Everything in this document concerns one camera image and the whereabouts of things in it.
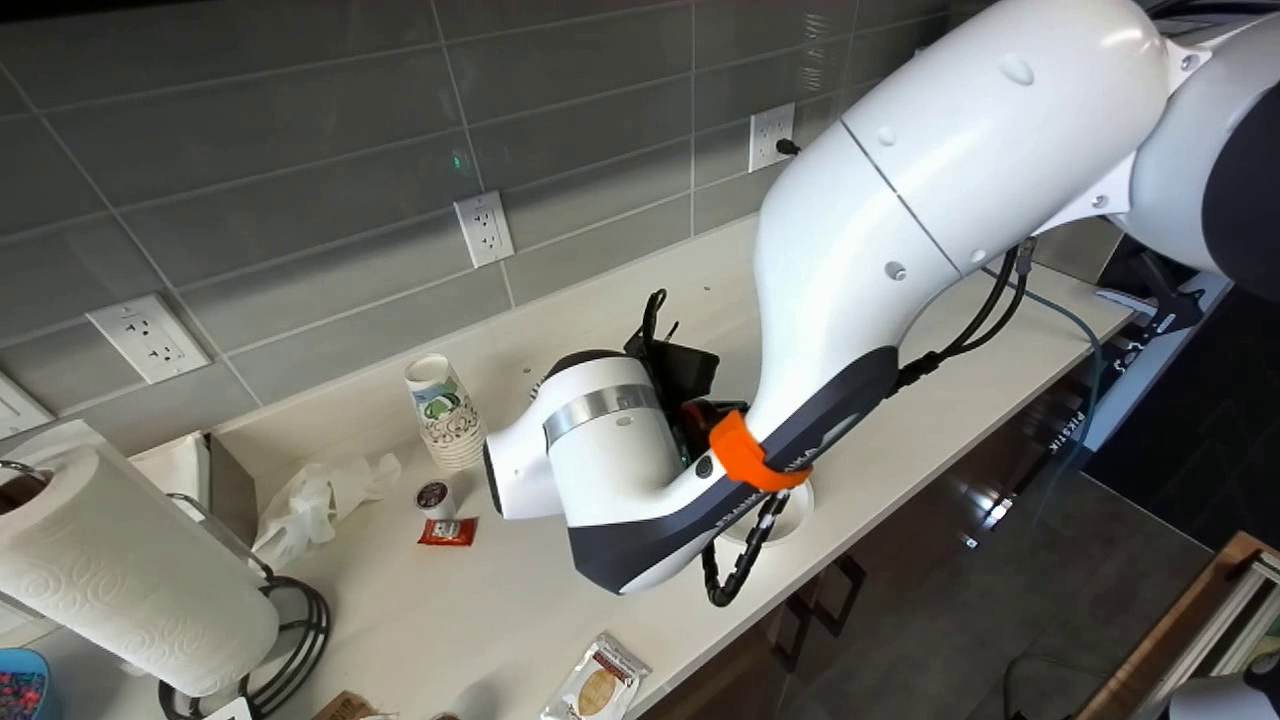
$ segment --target cup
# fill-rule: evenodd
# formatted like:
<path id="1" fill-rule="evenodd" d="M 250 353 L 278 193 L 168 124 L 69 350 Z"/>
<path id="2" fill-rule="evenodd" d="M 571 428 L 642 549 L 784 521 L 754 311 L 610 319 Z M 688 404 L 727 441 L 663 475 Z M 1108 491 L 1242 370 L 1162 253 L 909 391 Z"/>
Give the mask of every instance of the cup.
<path id="1" fill-rule="evenodd" d="M 431 461 L 467 461 L 479 448 L 479 414 L 450 357 L 420 357 L 406 370 L 407 399 Z"/>

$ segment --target paper towel roll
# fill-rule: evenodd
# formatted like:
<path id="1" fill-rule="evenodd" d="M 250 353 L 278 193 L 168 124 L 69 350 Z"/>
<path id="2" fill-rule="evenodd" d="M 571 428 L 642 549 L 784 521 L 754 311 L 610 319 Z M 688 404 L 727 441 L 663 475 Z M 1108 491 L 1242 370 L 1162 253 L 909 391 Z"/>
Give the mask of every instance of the paper towel roll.
<path id="1" fill-rule="evenodd" d="M 0 592 L 186 697 L 234 687 L 281 625 L 243 562 L 113 448 L 69 451 L 35 501 L 0 515 Z"/>

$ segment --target wall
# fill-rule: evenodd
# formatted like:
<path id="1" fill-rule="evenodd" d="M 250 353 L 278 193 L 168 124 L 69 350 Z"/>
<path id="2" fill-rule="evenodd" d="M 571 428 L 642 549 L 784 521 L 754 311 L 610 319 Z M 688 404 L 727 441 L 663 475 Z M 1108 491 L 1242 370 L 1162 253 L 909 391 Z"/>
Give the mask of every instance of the wall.
<path id="1" fill-rule="evenodd" d="M 953 0 L 215 0 L 0 26 L 0 370 L 146 448 L 760 206 Z M 467 270 L 454 199 L 516 257 Z M 215 357 L 142 383 L 89 307 L 164 291 Z"/>

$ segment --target white countertop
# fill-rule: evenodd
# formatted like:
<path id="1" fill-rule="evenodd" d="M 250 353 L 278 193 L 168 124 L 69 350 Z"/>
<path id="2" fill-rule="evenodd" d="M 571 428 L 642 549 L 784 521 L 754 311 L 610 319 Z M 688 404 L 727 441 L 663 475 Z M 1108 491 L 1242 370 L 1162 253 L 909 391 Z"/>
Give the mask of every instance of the white countertop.
<path id="1" fill-rule="evenodd" d="M 646 295 L 667 288 L 663 319 L 682 319 L 678 339 L 723 357 L 718 398 L 754 398 L 754 229 L 754 220 L 727 224 L 417 353 L 450 353 L 487 423 L 507 423 L 556 357 L 619 350 L 642 319 Z M 1099 337 L 1124 323 L 1124 311 L 1056 274 L 1042 270 L 1033 288 L 1067 304 Z M 984 291 L 989 280 L 973 275 L 937 301 L 913 327 L 905 360 L 953 339 Z M 420 549 L 412 491 L 431 470 L 417 444 L 399 383 L 399 370 L 417 353 L 221 433 L 263 486 L 262 501 L 302 461 L 386 448 L 407 461 L 407 475 L 386 503 L 361 507 L 343 521 L 336 544 L 287 570 L 333 601 L 336 633 L 329 662 L 284 715 L 314 715 L 340 687 L 351 687 L 397 720 L 430 720 L 436 712 L 464 712 L 467 706 L 486 706 L 486 715 L 528 720 L 595 633 L 613 633 L 653 663 L 642 697 L 646 712 L 1043 391 L 1088 344 L 1067 319 L 1026 304 L 1002 339 L 880 404 L 822 461 L 818 513 L 794 537 L 765 549 L 733 610 L 705 601 L 699 570 L 646 596 L 610 596 L 571 574 L 556 521 L 504 526 L 491 515 L 486 490 L 467 501 L 479 513 L 477 549 Z M 80 683 L 80 673 L 83 692 L 72 687 L 72 709 L 89 709 L 89 697 L 95 697 L 94 715 L 162 715 L 153 683 L 110 683 L 110 667 L 100 663 L 60 676 L 65 683 Z"/>

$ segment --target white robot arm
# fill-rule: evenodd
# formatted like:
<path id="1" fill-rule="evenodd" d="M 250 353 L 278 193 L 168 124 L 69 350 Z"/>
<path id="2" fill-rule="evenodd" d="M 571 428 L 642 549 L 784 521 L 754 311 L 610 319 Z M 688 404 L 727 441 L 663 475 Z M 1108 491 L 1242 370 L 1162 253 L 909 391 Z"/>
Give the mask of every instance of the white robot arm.
<path id="1" fill-rule="evenodd" d="M 1280 295 L 1275 135 L 1280 20 L 1183 53 L 1131 0 L 973 15 L 812 141 L 760 209 L 747 435 L 765 466 L 808 470 L 896 391 L 896 344 L 943 288 L 1067 218 L 1116 218 Z M 554 372 L 487 441 L 487 474 L 504 515 L 563 513 L 576 570 L 610 592 L 672 578 L 760 501 L 718 451 L 678 457 L 630 357 Z"/>

